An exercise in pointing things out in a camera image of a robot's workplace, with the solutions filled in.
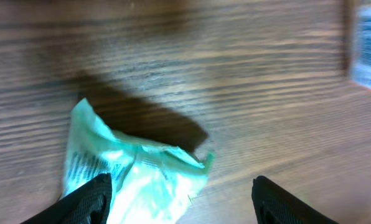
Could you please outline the teal snack packet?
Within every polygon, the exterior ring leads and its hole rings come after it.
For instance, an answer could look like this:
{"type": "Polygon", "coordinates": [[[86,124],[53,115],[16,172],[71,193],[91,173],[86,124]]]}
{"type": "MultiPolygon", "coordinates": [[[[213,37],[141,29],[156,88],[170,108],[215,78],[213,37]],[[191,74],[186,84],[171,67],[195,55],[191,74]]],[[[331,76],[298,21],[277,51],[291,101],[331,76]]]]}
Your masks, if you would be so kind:
{"type": "Polygon", "coordinates": [[[110,174],[108,223],[175,223],[208,181],[214,155],[199,160],[178,146],[110,129],[87,99],[71,112],[62,196],[110,174]]]}

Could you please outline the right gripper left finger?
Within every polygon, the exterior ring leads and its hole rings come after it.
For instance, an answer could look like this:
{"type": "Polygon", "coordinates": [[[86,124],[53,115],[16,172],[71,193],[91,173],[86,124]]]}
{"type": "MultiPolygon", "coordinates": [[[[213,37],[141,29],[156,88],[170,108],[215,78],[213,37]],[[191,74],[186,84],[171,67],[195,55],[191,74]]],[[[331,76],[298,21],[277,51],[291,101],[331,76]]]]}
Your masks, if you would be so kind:
{"type": "Polygon", "coordinates": [[[106,224],[111,199],[111,175],[99,174],[21,224],[106,224]]]}

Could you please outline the small orange white box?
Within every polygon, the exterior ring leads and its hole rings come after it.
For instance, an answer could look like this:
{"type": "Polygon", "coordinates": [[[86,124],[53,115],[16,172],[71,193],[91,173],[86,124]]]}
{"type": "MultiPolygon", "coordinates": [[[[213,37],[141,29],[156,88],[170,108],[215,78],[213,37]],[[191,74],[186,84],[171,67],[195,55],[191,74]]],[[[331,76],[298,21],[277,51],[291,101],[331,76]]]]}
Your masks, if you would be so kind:
{"type": "Polygon", "coordinates": [[[350,75],[355,83],[371,90],[371,6],[357,11],[350,75]]]}

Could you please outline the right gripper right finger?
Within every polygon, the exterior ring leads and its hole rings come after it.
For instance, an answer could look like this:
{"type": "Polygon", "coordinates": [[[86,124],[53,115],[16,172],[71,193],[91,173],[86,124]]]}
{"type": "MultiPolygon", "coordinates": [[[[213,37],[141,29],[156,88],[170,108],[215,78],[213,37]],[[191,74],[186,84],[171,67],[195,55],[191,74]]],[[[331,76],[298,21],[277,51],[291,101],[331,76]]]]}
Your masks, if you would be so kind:
{"type": "Polygon", "coordinates": [[[251,199],[258,224],[337,224],[263,175],[253,180],[251,199]]]}

